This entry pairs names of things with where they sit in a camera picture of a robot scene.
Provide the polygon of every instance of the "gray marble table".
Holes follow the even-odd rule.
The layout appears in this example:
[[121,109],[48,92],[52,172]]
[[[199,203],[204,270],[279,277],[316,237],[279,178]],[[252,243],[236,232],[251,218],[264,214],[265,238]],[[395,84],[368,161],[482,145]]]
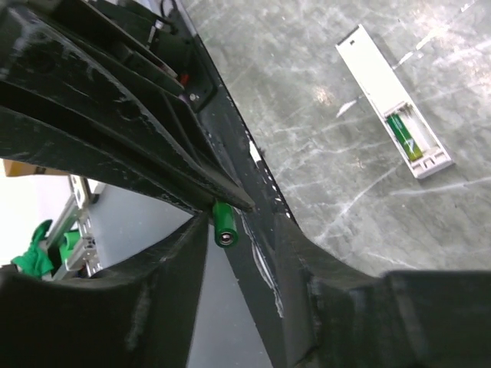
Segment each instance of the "gray marble table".
[[[310,239],[368,274],[489,269],[491,2],[184,4]],[[455,166],[412,177],[334,47],[358,24]]]

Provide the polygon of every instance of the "green battery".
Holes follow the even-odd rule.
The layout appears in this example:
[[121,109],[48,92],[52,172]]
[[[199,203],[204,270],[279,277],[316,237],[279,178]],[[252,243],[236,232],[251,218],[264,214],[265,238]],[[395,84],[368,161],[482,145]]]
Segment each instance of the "green battery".
[[217,202],[213,206],[215,220],[215,243],[222,248],[232,247],[239,240],[237,224],[231,205]]
[[407,158],[410,161],[416,161],[423,157],[423,153],[421,152],[420,147],[414,141],[414,138],[407,131],[407,128],[404,126],[404,123],[400,119],[399,115],[396,113],[391,114],[387,118],[387,124],[394,132],[397,140],[401,144],[404,152],[407,154]]

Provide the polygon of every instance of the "cardboard box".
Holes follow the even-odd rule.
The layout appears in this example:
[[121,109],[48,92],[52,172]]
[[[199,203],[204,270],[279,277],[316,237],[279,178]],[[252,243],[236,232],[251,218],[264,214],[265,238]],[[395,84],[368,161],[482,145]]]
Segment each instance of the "cardboard box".
[[31,165],[29,163],[20,163],[19,161],[3,160],[5,167],[5,176],[26,176],[26,175],[68,175],[64,171],[56,169],[46,169],[44,167]]

